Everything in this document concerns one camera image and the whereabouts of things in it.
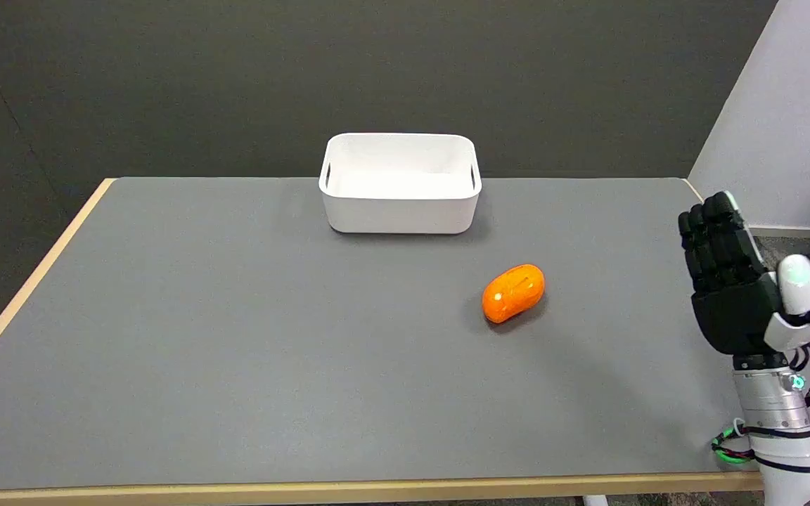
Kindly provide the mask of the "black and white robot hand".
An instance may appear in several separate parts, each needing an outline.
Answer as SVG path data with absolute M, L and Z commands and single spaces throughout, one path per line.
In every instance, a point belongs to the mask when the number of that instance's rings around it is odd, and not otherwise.
M 721 191 L 678 217 L 701 333 L 719 353 L 758 356 L 810 342 L 810 259 L 768 266 L 732 193 Z

